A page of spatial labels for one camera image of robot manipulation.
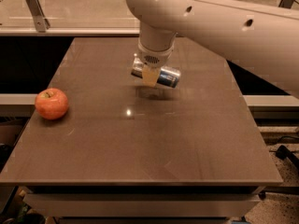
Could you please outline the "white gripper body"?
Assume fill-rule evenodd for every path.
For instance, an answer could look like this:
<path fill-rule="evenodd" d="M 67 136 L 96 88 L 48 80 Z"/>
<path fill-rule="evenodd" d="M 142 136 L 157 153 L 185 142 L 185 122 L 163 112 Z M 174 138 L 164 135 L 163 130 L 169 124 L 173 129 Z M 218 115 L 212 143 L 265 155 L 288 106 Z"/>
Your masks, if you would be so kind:
<path fill-rule="evenodd" d="M 167 64 L 173 50 L 174 46 L 165 50 L 155 51 L 138 43 L 138 58 L 143 64 L 149 67 L 160 68 Z"/>

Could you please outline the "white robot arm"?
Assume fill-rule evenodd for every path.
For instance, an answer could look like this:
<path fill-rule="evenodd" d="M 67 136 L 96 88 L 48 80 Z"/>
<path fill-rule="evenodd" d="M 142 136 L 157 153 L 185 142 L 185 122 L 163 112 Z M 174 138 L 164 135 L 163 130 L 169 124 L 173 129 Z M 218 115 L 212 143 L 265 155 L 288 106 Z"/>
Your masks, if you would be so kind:
<path fill-rule="evenodd" d="M 161 67 L 182 35 L 299 97 L 299 11 L 236 0 L 126 0 L 139 58 Z"/>

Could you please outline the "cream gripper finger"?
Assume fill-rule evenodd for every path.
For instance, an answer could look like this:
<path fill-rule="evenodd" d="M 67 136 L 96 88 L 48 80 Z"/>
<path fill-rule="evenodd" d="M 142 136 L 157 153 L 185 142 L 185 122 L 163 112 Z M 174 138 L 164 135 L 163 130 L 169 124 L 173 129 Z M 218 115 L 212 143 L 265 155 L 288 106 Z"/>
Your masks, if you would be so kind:
<path fill-rule="evenodd" d="M 148 87 L 154 87 L 160 75 L 160 69 L 145 65 L 142 70 L 143 83 Z"/>

